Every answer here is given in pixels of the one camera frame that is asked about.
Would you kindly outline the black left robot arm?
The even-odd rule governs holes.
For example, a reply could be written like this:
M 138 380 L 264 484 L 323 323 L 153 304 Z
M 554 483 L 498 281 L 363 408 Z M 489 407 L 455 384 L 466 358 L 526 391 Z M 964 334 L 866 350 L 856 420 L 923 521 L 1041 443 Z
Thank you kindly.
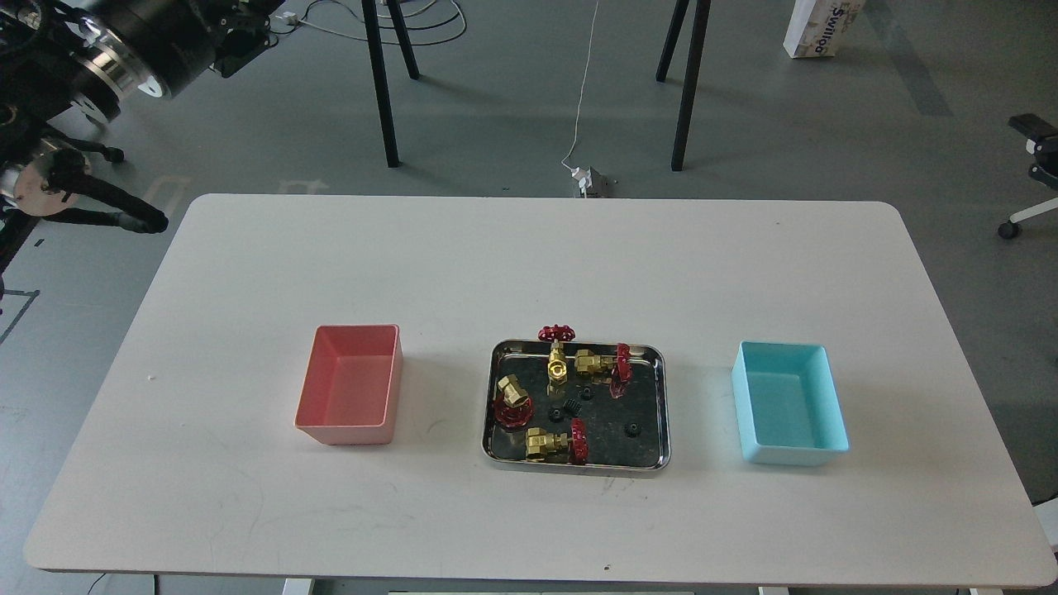
M 92 174 L 121 148 L 67 136 L 71 108 L 101 125 L 135 91 L 172 98 L 212 70 L 230 78 L 273 46 L 277 1 L 4 1 L 2 266 L 41 220 L 162 233 L 169 218 Z

